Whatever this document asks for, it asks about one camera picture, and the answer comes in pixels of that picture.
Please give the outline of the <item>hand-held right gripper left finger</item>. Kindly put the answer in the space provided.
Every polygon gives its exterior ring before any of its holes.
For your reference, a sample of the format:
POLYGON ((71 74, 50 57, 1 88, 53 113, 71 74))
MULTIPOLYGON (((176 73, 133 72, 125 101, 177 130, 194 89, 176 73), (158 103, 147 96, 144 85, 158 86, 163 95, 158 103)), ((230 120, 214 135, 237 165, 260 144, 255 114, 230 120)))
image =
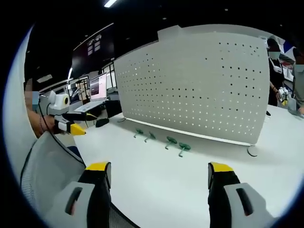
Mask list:
POLYGON ((51 228, 110 227, 111 163, 93 163, 59 192, 45 220, 51 228))

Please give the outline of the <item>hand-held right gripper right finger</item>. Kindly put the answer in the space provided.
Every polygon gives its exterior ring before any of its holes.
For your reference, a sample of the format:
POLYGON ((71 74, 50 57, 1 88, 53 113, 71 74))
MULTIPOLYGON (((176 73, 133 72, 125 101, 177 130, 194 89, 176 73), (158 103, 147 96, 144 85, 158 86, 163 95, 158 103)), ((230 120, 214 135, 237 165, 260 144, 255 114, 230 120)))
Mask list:
POLYGON ((226 164, 208 164, 208 190, 211 228, 269 228, 275 222, 266 200, 226 164))

